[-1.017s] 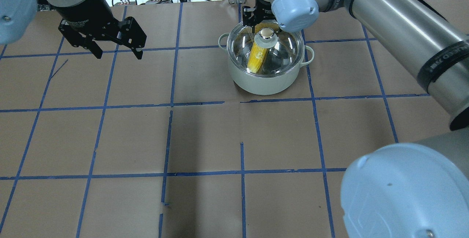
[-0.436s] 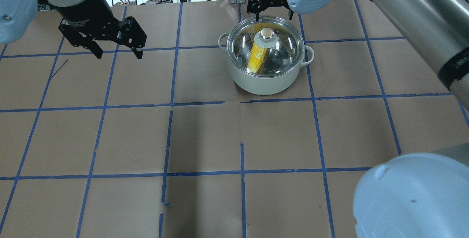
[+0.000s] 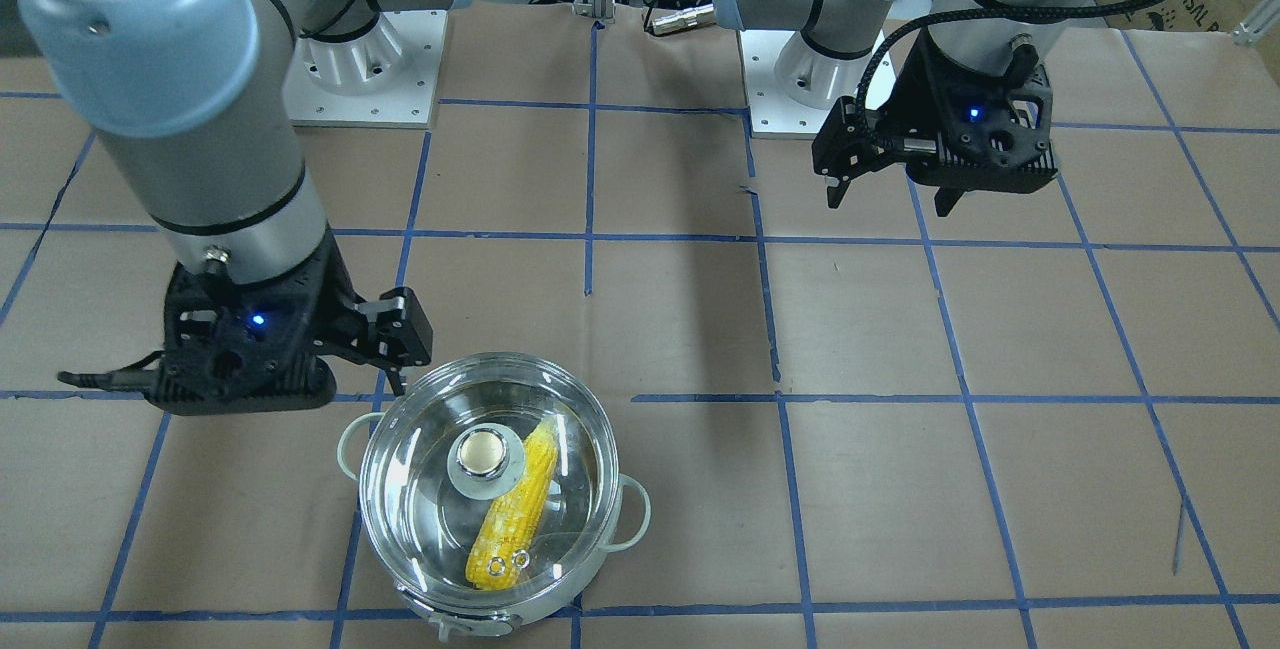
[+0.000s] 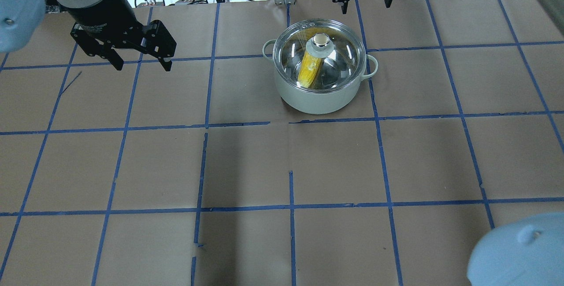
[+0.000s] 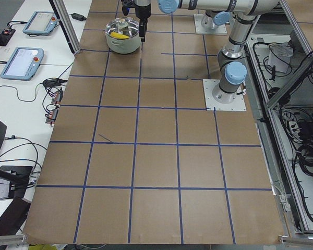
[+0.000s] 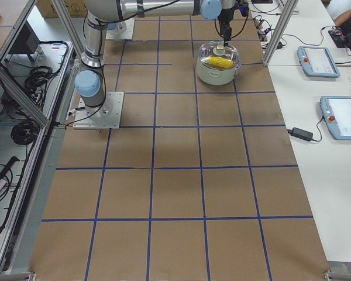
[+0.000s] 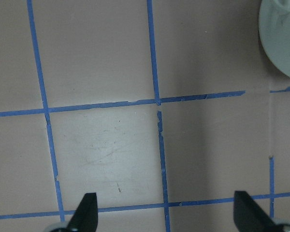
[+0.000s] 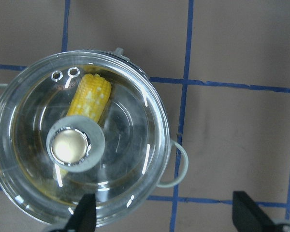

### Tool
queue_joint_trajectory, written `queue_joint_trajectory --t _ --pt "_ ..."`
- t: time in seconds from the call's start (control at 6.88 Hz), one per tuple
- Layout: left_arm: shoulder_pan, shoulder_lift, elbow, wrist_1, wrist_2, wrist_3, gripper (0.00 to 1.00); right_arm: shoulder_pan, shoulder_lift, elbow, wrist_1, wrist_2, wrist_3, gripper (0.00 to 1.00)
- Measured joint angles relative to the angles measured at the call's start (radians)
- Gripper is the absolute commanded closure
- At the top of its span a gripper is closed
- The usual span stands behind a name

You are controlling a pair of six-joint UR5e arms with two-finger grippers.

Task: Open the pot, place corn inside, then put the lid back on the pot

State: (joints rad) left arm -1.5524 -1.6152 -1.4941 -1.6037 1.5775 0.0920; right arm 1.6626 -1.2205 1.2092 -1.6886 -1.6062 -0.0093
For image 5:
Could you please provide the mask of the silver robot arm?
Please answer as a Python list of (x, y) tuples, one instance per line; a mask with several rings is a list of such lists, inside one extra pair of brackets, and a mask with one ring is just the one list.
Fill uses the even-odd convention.
[(236, 97), (238, 87), (247, 75), (246, 66), (240, 62), (243, 47), (254, 29), (259, 16), (271, 11), (278, 1), (230, 1), (227, 12), (236, 14), (227, 43), (218, 53), (221, 80), (214, 87), (213, 97), (220, 103), (229, 104)]
[(178, 9), (205, 10), (214, 25), (225, 24), (231, 13), (236, 14), (232, 32), (225, 46), (230, 53), (238, 53), (247, 42), (258, 16), (271, 11), (278, 1), (158, 1), (161, 12), (171, 14)]

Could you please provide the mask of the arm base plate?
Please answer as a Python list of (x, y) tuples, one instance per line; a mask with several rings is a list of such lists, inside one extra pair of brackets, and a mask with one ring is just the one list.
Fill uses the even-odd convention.
[(244, 95), (239, 86), (235, 93), (224, 93), (219, 79), (203, 79), (203, 91), (208, 111), (246, 111)]
[(227, 35), (225, 24), (228, 23), (229, 19), (222, 21), (221, 25), (217, 25), (213, 18), (205, 14), (194, 14), (194, 21), (196, 34)]

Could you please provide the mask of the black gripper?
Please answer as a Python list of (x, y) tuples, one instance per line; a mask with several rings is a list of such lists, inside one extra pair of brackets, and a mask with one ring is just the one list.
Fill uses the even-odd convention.
[(134, 0), (135, 14), (139, 21), (139, 36), (141, 42), (146, 41), (147, 20), (151, 16), (151, 0)]

